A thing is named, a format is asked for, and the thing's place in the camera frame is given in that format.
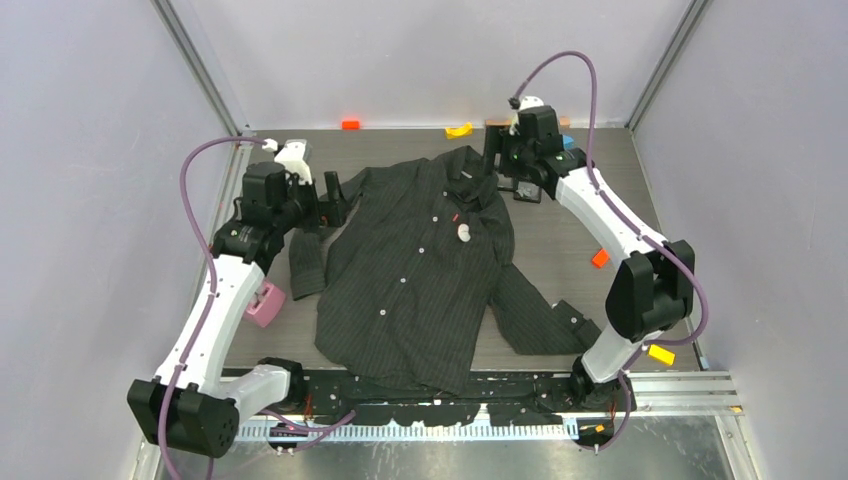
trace black shirt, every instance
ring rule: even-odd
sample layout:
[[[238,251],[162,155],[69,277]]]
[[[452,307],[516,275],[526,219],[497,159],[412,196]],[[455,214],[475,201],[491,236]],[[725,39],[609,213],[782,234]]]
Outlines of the black shirt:
[[[387,386],[458,393],[489,304],[519,354],[591,346],[598,328],[565,302],[551,308],[512,265],[515,238],[497,181],[462,147],[366,168],[342,185],[348,201],[361,198],[330,246],[326,276],[318,233],[296,232],[289,249],[294,298],[324,291],[316,347]]]

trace white backdrop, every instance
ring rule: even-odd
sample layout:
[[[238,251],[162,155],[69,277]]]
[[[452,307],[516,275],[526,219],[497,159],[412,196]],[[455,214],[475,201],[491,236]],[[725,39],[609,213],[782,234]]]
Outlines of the white backdrop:
[[[180,0],[230,109],[253,129],[480,123],[549,55],[588,54],[599,123],[632,113],[685,0]],[[560,60],[531,85],[586,124],[589,80]]]

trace shirt collar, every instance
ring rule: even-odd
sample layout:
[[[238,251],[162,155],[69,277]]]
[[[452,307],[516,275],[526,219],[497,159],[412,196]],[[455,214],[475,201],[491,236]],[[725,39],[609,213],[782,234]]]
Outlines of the shirt collar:
[[[469,146],[459,147],[444,154],[445,171],[448,175],[449,184],[455,185],[457,181],[468,179],[474,181],[475,186],[465,195],[464,201],[480,200],[480,206],[485,207],[492,195],[498,190],[497,174],[485,175],[483,156]],[[469,179],[462,172],[471,175]]]

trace shirt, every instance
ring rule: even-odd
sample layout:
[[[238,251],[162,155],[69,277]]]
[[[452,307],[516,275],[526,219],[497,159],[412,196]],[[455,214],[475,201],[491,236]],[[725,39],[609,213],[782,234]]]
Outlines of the shirt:
[[[458,393],[487,305],[519,354],[582,353],[600,331],[566,302],[556,307],[512,264],[515,237],[495,174],[461,147],[366,168],[342,185],[356,214],[330,246],[297,231],[293,297],[323,291],[315,345],[330,361],[390,387]],[[462,241],[460,225],[470,239]]]

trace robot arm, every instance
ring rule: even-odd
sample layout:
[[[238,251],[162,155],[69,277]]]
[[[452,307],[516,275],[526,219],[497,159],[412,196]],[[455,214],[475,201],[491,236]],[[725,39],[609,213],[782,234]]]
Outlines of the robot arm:
[[[556,112],[536,97],[522,99],[509,127],[486,127],[483,156],[489,171],[499,156],[499,173],[539,186],[568,208],[609,253],[617,269],[606,300],[609,325],[573,368],[572,393],[579,404],[596,385],[614,382],[643,342],[656,339],[692,310],[691,283],[643,236],[664,244],[690,269],[694,252],[685,241],[668,243],[638,219],[593,169],[596,188],[586,154],[563,148]],[[640,236],[610,209],[598,190],[637,227]]]
[[[248,166],[242,196],[233,217],[214,236],[212,256],[218,278],[207,272],[201,292],[177,343],[150,381],[135,380],[127,394],[130,409],[148,442],[159,444],[157,426],[164,392],[176,367],[183,365],[168,407],[167,443],[172,448],[219,458],[233,443],[241,423],[268,405],[299,403],[305,392],[299,364],[264,359],[246,375],[221,382],[221,370],[242,318],[267,326],[282,306],[284,294],[265,280],[283,236],[293,228],[344,224],[349,205],[335,172],[327,172],[328,195],[318,198],[306,163],[305,140],[289,140],[273,162]],[[215,301],[183,361],[186,345],[202,318],[217,282]]]

